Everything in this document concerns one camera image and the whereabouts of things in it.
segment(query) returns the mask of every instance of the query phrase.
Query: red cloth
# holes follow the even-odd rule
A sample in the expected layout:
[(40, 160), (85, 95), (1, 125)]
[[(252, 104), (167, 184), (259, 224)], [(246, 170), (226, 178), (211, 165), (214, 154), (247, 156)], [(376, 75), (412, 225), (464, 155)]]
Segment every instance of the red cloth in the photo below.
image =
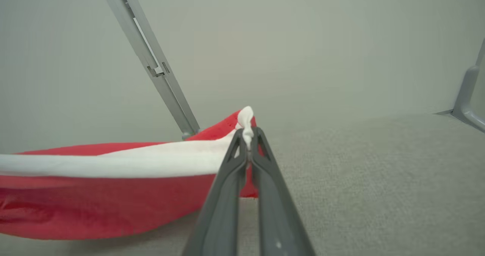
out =
[[(234, 129), (237, 115), (188, 140), (224, 137)], [(256, 126), (254, 118), (251, 124)], [(162, 143), (105, 143), (21, 154), (100, 155)], [(250, 173), (241, 191), (243, 197), (257, 197)], [(142, 233), (200, 209), (214, 177), (0, 176), (0, 233), (34, 239), (99, 239)]]

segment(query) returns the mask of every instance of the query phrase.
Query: gray metal bracket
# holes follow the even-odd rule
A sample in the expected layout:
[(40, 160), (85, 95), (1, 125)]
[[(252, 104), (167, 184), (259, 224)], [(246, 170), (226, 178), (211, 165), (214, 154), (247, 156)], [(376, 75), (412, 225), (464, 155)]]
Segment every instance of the gray metal bracket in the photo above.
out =
[(199, 124), (138, 0), (106, 1), (153, 85), (182, 130), (182, 137), (187, 138), (196, 134)]
[(479, 72), (480, 68), (478, 66), (472, 66), (466, 71), (460, 92), (456, 98), (452, 115), (485, 133), (485, 120), (475, 114), (470, 105), (471, 95), (475, 89), (475, 83), (477, 82)]

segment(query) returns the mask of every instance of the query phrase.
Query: folded cloth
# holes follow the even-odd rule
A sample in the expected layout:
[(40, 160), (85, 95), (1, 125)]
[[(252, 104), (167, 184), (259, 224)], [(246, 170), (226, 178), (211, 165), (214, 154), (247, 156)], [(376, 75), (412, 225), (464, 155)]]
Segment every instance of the folded cloth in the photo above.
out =
[[(0, 154), (0, 233), (34, 239), (137, 234), (204, 204), (251, 107), (182, 142), (105, 143)], [(250, 179), (243, 197), (257, 197)]]

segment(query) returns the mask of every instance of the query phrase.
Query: white fabric trim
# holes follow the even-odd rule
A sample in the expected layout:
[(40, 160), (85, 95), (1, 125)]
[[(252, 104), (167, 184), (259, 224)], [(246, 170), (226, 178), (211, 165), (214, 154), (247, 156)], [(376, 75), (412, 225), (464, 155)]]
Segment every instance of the white fabric trim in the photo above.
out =
[(234, 130), (219, 140), (172, 142), (98, 156), (0, 154), (0, 175), (86, 178), (163, 178), (217, 173), (232, 137), (244, 128), (253, 137), (251, 107), (238, 114)]

